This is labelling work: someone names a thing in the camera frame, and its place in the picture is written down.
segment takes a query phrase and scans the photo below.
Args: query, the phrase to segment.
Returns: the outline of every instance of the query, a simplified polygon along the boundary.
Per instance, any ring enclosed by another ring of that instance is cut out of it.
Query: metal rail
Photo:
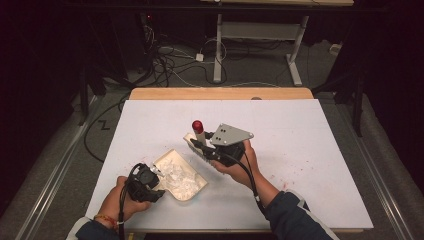
[[[102,98],[94,96],[90,106],[92,113],[96,113]],[[59,187],[64,179],[66,172],[68,171],[69,166],[74,159],[75,150],[80,145],[80,140],[84,136],[85,132],[91,121],[93,121],[95,114],[90,114],[88,116],[87,121],[85,121],[84,125],[80,126],[76,132],[75,137],[72,139],[69,144],[67,150],[65,151],[63,157],[53,169],[47,183],[45,184],[41,194],[39,195],[37,201],[35,202],[31,212],[28,214],[27,219],[22,225],[18,235],[16,236],[16,240],[22,239],[34,239],[41,222],[44,219],[53,199],[59,190]]]
[[[389,218],[398,239],[413,240],[414,237],[412,236],[408,225],[402,217],[402,213],[399,209],[396,200],[393,198],[393,195],[387,188],[386,183],[381,177],[380,171],[378,170],[378,167],[376,166],[371,154],[368,152],[368,149],[365,146],[362,138],[357,137],[355,130],[350,124],[351,118],[347,107],[343,105],[339,108],[339,112],[341,113],[342,118],[346,123],[346,126],[351,132],[359,150],[362,153],[363,164],[365,165],[365,169],[370,177],[371,184],[373,185],[380,199],[381,205],[386,211],[387,217]]]

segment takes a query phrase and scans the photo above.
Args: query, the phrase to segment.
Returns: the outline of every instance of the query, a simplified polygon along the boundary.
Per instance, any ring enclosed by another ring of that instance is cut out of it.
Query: hand
[[[125,185],[125,181],[127,180],[127,177],[119,176],[116,181],[116,186],[112,188],[112,190],[109,192],[109,194],[106,196],[105,200],[103,201],[103,204],[99,210],[99,214],[104,214],[106,216],[109,216],[115,220],[118,220],[119,215],[119,199],[121,195],[121,190]],[[130,195],[127,193],[125,196],[125,202],[124,202],[124,221],[131,218],[131,216],[136,212],[142,212],[147,210],[150,207],[150,202],[136,202],[133,201],[130,197]],[[111,228],[112,224],[109,222],[101,219],[96,218],[96,221],[102,223],[106,227]]]
[[[258,191],[259,198],[261,199],[262,206],[266,207],[278,194],[278,189],[274,187],[260,172],[258,167],[258,160],[256,159],[255,150],[250,145],[249,140],[243,141],[246,155],[244,155],[240,162],[249,169],[251,167],[252,175],[255,179],[256,190]],[[250,179],[247,173],[243,170],[240,165],[235,164],[231,167],[226,167],[218,161],[211,161],[212,166],[219,172],[229,174],[237,182],[246,185],[252,189]]]
[[[250,145],[249,140],[244,140],[243,144],[244,144],[244,148],[246,150],[245,150],[245,155],[243,155],[240,162],[244,166],[246,166],[247,169],[249,169],[249,164],[250,164],[250,168],[251,168],[253,177],[256,179],[257,177],[261,176],[261,173],[259,172],[258,161],[256,159],[255,150]],[[211,161],[211,164],[219,172],[230,175],[236,182],[241,183],[241,184],[247,186],[248,188],[252,189],[249,176],[247,175],[247,173],[243,170],[243,168],[240,165],[234,164],[233,166],[226,167],[222,163],[220,163],[218,161],[214,161],[214,160]]]

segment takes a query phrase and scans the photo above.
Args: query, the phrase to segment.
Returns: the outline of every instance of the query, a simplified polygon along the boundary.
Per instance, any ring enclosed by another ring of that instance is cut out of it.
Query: sleeve
[[[278,193],[265,209],[265,218],[279,240],[339,239],[293,191]]]
[[[67,240],[119,240],[118,234],[87,217],[80,218],[69,232]]]

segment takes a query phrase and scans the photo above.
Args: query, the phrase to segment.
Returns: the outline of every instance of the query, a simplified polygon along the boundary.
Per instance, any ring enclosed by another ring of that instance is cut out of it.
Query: table leg
[[[309,19],[309,16],[304,16],[302,18],[302,23],[300,24],[299,29],[297,30],[293,52],[292,54],[286,55],[287,64],[289,65],[289,70],[292,75],[293,83],[297,87],[302,86],[302,80],[300,79],[299,71],[297,70],[295,60],[300,48],[300,44],[302,43],[302,38],[303,38],[303,34],[305,33],[308,19]]]
[[[213,82],[221,82],[221,40],[222,40],[222,14],[218,14],[218,21],[216,24],[216,53],[215,53],[215,66],[213,70]]]

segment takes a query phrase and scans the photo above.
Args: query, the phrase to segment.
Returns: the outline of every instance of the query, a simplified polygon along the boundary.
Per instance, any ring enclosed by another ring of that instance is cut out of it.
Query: dark background
[[[389,1],[356,1],[355,5],[369,7],[387,3]],[[304,43],[312,45],[323,39],[332,43],[343,41],[328,82],[352,66],[361,66],[366,72],[365,93],[400,159],[423,191],[420,175],[424,170],[421,164],[424,159],[421,46],[424,18],[418,6],[419,1],[392,1],[387,15],[358,18],[353,25],[351,18],[313,16]],[[187,18],[184,13],[156,13],[153,16],[160,32],[192,45],[201,45],[215,31],[213,15],[193,14]],[[258,20],[258,16],[232,17]],[[260,20],[273,20],[269,17],[271,19],[260,17]],[[120,35],[121,40],[115,37],[116,32],[119,35],[119,26],[134,29],[133,15],[96,13],[90,14],[90,19],[88,21],[85,14],[64,9],[60,1],[21,0],[0,5],[0,213],[12,201],[50,137],[73,112],[71,101],[79,91],[82,66],[95,62],[125,77],[129,67],[127,59],[137,59],[134,56],[137,52],[143,54],[142,47],[133,51],[132,56],[120,52],[119,43],[125,41],[122,40],[125,36]],[[117,21],[116,25],[112,24],[113,20]],[[143,61],[141,57],[131,63],[142,65]],[[349,85],[342,83],[331,90],[345,91],[346,86]]]

